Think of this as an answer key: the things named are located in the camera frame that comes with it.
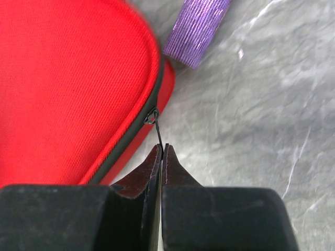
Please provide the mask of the red black medicine bag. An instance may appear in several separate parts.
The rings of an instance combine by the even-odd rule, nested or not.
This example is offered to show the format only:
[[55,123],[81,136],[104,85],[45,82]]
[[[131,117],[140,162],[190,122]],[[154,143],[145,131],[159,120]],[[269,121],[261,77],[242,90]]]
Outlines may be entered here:
[[1,1],[1,186],[110,184],[174,83],[127,1]]

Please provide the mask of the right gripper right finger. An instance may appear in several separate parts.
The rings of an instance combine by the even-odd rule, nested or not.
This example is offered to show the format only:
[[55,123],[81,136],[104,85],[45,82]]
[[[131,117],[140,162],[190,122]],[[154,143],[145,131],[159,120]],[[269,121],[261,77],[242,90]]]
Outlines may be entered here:
[[205,187],[166,145],[162,162],[165,250],[298,250],[285,204],[276,191]]

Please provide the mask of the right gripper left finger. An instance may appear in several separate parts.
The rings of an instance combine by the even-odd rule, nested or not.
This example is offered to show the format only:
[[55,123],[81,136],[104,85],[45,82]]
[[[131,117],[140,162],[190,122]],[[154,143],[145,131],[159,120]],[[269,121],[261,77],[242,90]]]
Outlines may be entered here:
[[1,189],[1,250],[156,250],[162,149],[108,185]]

